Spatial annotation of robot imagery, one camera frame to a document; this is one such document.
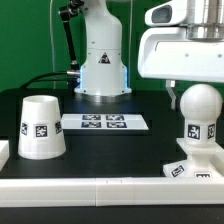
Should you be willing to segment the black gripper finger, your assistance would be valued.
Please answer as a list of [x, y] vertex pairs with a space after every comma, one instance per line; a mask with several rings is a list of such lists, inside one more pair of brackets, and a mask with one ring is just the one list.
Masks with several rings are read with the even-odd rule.
[[168, 92], [168, 95], [171, 99], [171, 109], [175, 110], [178, 105], [178, 92], [176, 91], [176, 84], [177, 82], [175, 80], [167, 80], [165, 83], [166, 90]]

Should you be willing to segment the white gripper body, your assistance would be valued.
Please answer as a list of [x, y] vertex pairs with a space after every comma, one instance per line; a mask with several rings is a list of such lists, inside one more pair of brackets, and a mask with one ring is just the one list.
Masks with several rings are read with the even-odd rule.
[[224, 41], [191, 41], [180, 27], [150, 28], [139, 47], [144, 78], [224, 83]]

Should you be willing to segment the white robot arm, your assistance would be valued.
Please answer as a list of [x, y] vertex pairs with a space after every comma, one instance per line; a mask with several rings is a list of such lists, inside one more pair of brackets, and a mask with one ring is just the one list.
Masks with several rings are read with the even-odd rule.
[[[131, 92], [121, 60], [122, 25], [109, 0], [83, 0], [86, 59], [75, 92], [95, 102]], [[143, 78], [224, 82], [224, 0], [170, 0], [145, 13], [140, 40]]]

